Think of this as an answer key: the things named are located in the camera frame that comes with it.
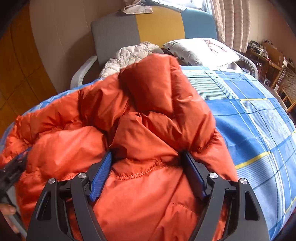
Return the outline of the person left hand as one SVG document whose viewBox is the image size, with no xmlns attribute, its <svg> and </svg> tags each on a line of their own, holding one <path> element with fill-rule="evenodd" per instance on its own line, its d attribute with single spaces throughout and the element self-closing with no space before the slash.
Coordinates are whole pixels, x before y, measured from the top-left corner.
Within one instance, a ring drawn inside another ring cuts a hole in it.
<svg viewBox="0 0 296 241">
<path fill-rule="evenodd" d="M 14 233 L 18 234 L 19 230 L 17 227 L 11 222 L 9 216 L 14 215 L 16 213 L 16 208 L 7 204 L 7 203 L 1 203 L 0 204 L 0 210 L 3 214 L 5 220 L 9 224 L 10 228 L 14 231 Z"/>
</svg>

